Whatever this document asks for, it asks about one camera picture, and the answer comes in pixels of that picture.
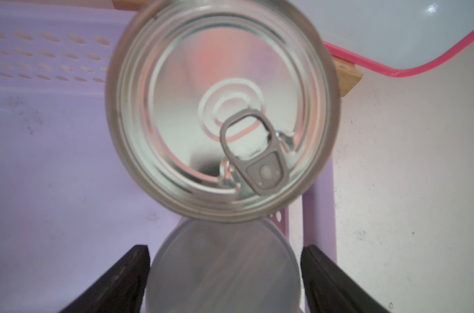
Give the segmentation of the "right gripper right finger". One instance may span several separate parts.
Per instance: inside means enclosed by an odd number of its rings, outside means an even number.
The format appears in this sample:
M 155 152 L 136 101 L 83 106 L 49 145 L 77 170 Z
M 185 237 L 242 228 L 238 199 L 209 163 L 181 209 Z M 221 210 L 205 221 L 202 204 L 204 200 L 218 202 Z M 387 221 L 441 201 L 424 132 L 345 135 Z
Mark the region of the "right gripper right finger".
M 317 246 L 302 249 L 300 269 L 310 312 L 387 312 Z

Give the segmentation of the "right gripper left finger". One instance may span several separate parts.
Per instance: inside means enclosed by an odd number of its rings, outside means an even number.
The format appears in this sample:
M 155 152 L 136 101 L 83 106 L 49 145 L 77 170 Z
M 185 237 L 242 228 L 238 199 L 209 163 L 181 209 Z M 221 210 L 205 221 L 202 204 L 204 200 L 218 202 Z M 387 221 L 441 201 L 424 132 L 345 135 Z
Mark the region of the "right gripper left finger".
M 140 312 L 150 253 L 135 245 L 62 312 Z

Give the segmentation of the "small can white plastic lid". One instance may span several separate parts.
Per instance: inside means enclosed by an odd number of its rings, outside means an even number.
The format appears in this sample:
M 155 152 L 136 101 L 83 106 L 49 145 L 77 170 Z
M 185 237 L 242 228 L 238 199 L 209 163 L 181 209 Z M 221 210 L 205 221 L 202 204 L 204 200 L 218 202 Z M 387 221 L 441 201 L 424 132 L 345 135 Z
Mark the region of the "small can white plastic lid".
M 147 312 L 299 312 L 301 277 L 286 237 L 268 219 L 186 219 L 157 251 Z

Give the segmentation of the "blue Progresso soup can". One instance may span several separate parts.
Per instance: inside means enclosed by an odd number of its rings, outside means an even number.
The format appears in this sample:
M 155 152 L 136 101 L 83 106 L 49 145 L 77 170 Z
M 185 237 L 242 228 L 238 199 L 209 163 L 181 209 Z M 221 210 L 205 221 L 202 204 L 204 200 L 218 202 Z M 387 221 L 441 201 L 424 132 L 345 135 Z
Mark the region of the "blue Progresso soup can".
M 315 182 L 341 117 L 337 72 L 289 1 L 149 1 L 110 60 L 110 135 L 155 201 L 247 222 Z

